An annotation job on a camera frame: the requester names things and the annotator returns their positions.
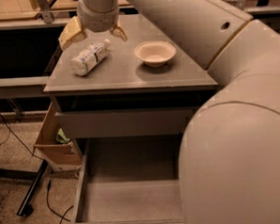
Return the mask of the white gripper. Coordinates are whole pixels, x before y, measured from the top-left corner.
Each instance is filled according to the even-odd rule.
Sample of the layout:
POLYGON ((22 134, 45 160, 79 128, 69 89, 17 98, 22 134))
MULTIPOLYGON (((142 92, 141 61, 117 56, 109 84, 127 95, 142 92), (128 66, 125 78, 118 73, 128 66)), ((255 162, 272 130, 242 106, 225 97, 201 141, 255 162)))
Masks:
POLYGON ((87 38, 85 29, 92 32, 108 31, 111 35, 127 41, 128 37, 118 22, 118 0, 80 0, 77 15, 72 17, 59 36, 59 45, 65 51, 76 41, 87 38))

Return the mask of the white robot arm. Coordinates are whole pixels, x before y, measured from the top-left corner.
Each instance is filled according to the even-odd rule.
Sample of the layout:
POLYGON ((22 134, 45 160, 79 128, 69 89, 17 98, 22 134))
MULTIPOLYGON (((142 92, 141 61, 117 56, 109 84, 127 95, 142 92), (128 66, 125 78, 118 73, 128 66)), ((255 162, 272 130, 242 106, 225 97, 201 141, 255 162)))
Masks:
MULTIPOLYGON (((127 0, 223 86, 179 151, 186 224, 280 224, 280 35, 221 0, 127 0)), ((79 0, 60 43, 125 32, 117 0, 79 0)))

